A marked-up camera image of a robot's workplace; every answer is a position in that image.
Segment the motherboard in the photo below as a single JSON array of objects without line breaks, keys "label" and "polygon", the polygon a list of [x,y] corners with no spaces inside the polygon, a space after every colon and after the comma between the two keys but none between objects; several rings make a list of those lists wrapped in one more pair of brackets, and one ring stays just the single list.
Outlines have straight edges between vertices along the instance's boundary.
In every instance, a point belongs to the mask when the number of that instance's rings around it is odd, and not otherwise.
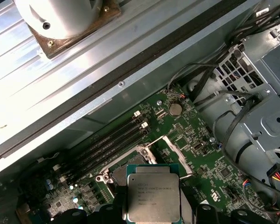
[{"label": "motherboard", "polygon": [[[159,91],[68,150],[62,162],[24,181],[30,210],[48,214],[31,223],[47,223],[71,208],[90,214],[98,205],[112,203],[116,187],[126,185],[129,164],[179,164],[181,188],[197,203],[226,214],[253,210],[245,203],[239,172],[222,156],[194,104],[179,86],[173,91],[182,97]],[[251,188],[247,194],[263,206]]]}]

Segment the capacitor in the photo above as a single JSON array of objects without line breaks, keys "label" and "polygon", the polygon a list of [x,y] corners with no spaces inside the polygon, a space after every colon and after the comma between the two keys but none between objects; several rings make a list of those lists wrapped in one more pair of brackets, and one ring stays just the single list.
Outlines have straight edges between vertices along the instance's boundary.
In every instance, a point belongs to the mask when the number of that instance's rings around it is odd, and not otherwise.
[{"label": "capacitor", "polygon": [[53,190],[54,189],[54,185],[53,184],[49,184],[49,190]]},{"label": "capacitor", "polygon": [[78,203],[78,201],[79,201],[79,198],[77,198],[77,197],[73,198],[73,203]]},{"label": "capacitor", "polygon": [[174,117],[180,116],[182,114],[182,106],[179,104],[171,104],[169,107],[169,113]]}]

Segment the colored wires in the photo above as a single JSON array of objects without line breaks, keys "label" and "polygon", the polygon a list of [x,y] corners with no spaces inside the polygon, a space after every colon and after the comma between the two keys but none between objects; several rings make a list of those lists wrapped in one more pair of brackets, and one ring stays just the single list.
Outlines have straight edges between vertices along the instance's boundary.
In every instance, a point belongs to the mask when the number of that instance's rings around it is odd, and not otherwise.
[{"label": "colored wires", "polygon": [[247,194],[246,194],[246,187],[247,186],[251,186],[251,183],[250,181],[247,179],[243,182],[243,193],[244,193],[244,198],[246,200],[246,202],[251,205],[255,210],[257,211],[260,211],[260,212],[265,212],[265,213],[268,213],[268,214],[277,214],[277,213],[280,213],[280,210],[273,210],[273,211],[268,211],[268,210],[265,210],[265,209],[261,209],[257,206],[255,206],[248,198]]},{"label": "colored wires", "polygon": [[272,176],[272,178],[280,182],[280,174],[278,172],[276,172],[275,175]]}]

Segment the screw hole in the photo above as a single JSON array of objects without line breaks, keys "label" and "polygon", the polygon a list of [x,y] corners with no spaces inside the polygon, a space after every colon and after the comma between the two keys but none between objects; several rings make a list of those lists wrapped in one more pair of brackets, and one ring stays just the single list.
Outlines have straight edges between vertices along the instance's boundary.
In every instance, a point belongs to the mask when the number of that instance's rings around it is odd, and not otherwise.
[{"label": "screw hole", "polygon": [[50,27],[51,27],[51,24],[49,24],[48,22],[44,22],[42,25],[43,29],[50,29]]}]

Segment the black plastic part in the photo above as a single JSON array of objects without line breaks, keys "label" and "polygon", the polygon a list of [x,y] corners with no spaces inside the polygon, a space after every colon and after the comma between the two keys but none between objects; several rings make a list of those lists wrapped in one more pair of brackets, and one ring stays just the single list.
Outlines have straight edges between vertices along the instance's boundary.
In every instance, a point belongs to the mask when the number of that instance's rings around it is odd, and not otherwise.
[{"label": "black plastic part", "polygon": [[275,175],[275,173],[279,172],[280,173],[280,164],[276,163],[275,165],[272,166],[272,168],[270,168],[267,172],[266,175],[270,178],[273,175]]},{"label": "black plastic part", "polygon": [[196,224],[272,224],[272,222],[257,215],[256,213],[237,209],[226,216],[218,212],[215,207],[208,204],[200,204],[196,210]]},{"label": "black plastic part", "polygon": [[86,224],[87,213],[81,209],[70,209],[55,218],[51,224]]},{"label": "black plastic part", "polygon": [[88,224],[126,224],[118,207],[108,204],[87,217]]}]

